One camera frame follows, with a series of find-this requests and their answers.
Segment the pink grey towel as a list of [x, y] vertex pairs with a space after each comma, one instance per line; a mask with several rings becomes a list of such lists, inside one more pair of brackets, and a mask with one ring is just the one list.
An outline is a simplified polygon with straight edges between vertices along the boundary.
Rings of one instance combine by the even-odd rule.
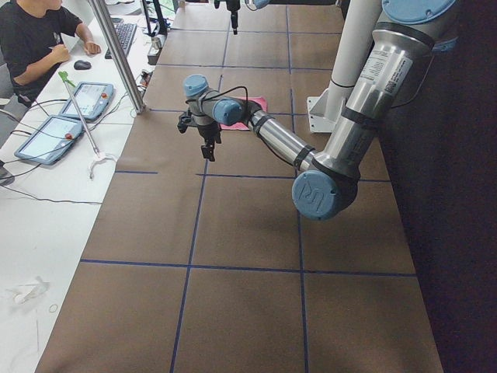
[[[250, 102], [256, 103], [261, 110], [267, 111], [267, 101], [264, 97], [249, 97], [248, 100]], [[249, 131], [249, 128], [243, 122], [237, 122], [232, 124], [231, 126], [221, 124], [221, 129], [223, 131]]]

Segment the black monitor stand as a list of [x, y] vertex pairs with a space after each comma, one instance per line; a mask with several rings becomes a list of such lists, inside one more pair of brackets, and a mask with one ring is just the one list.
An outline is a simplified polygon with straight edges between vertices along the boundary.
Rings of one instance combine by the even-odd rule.
[[144, 34], [149, 37], [159, 35], [167, 37], [169, 23], [162, 14], [162, 5], [159, 0], [140, 0], [142, 12], [145, 17]]

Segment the black keyboard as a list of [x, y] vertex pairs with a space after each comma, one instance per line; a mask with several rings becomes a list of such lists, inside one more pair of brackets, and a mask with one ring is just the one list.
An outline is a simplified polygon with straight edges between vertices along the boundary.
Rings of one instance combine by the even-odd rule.
[[118, 23], [114, 25], [114, 29], [124, 55], [127, 57], [134, 42], [137, 25], [134, 23]]

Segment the far blue teach pendant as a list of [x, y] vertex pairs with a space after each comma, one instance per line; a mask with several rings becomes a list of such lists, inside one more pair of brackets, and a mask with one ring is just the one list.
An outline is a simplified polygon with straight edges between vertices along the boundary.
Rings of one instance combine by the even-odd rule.
[[83, 117], [90, 123], [102, 116], [114, 94], [114, 85], [102, 82], [80, 82], [76, 86], [68, 83], [66, 89], [71, 89]]

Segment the blue teach pendant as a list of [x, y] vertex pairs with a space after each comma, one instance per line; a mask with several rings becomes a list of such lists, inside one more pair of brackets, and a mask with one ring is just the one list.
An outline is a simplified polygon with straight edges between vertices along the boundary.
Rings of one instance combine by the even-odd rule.
[[62, 158], [82, 133], [82, 123], [61, 116], [49, 116], [15, 151], [22, 160], [53, 165]]
[[80, 82], [76, 86], [68, 83], [66, 89], [71, 89], [83, 117], [90, 123], [102, 116], [114, 94], [114, 85], [102, 82]]

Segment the black computer mouse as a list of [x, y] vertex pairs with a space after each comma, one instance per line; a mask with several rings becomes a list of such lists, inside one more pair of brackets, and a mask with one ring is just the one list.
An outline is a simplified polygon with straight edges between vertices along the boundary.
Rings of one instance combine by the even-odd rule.
[[92, 68], [92, 64], [89, 61], [77, 60], [74, 65], [74, 69], [77, 71], [89, 70]]

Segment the near blue teach pendant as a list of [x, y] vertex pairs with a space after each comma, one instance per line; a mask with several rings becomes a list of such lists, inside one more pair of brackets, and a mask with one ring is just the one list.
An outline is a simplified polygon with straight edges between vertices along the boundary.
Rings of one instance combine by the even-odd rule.
[[62, 158], [82, 133], [82, 123], [61, 116], [49, 116], [15, 151], [22, 160], [53, 165]]

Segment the long reacher grabber tool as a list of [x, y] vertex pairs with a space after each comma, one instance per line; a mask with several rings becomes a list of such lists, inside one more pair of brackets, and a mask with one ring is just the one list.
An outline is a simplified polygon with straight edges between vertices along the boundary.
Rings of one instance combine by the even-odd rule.
[[72, 102], [72, 105], [75, 108], [75, 111], [78, 115], [79, 120], [82, 123], [83, 129], [87, 135], [87, 138], [90, 142], [90, 145], [92, 146], [94, 156], [93, 156], [92, 161], [89, 164], [89, 179], [93, 180], [94, 179], [94, 168], [98, 164], [104, 163], [107, 160], [117, 162], [117, 157], [115, 155], [102, 152], [99, 149], [99, 146], [96, 144], [96, 141], [94, 140], [92, 133], [89, 130], [89, 126], [86, 123], [85, 117], [84, 117], [84, 115], [83, 115], [83, 113], [82, 113], [82, 111], [77, 103], [77, 99], [76, 99], [75, 94], [74, 94], [75, 85], [68, 78], [68, 73], [66, 71], [60, 71], [60, 72], [58, 72], [58, 75], [59, 75], [61, 81], [64, 83], [64, 86], [68, 92], [69, 98]]

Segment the person in black shirt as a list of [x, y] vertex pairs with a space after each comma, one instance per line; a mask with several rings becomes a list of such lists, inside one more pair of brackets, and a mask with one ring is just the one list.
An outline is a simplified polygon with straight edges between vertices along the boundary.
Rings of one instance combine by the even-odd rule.
[[70, 59], [64, 34], [78, 37], [88, 55], [101, 52], [89, 28], [61, 1], [18, 0], [1, 6], [1, 51], [24, 106], [33, 104], [60, 64]]

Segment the crumpled white tissue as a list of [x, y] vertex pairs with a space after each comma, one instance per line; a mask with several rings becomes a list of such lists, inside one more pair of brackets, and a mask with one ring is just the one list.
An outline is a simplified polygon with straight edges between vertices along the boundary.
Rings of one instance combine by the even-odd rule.
[[23, 305], [44, 295], [49, 289], [50, 282], [44, 281], [42, 277], [38, 276], [33, 283], [8, 288], [6, 294], [14, 305]]

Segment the aluminium frame post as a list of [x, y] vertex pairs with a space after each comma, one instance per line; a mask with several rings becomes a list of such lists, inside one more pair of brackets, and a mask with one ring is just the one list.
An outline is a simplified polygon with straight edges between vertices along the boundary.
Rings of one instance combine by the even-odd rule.
[[109, 11], [103, 0], [89, 0], [94, 16], [98, 21], [100, 29], [109, 48], [114, 64], [124, 84], [126, 92], [130, 97], [137, 115], [144, 111], [145, 104], [137, 88], [133, 73], [130, 69], [127, 57], [121, 47], [115, 28], [113, 26]]

